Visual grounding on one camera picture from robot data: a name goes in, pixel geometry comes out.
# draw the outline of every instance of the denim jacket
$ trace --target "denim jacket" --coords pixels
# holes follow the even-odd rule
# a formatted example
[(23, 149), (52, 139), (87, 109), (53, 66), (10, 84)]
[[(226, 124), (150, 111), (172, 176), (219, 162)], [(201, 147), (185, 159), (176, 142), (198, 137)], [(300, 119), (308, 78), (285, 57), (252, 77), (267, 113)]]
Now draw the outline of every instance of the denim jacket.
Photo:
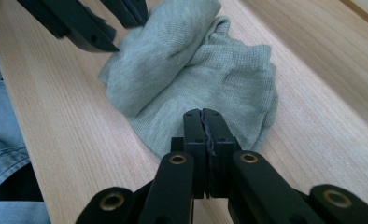
[[(3, 81), (0, 81), (0, 185), (30, 162)], [(0, 202), (0, 223), (50, 223), (44, 203)]]

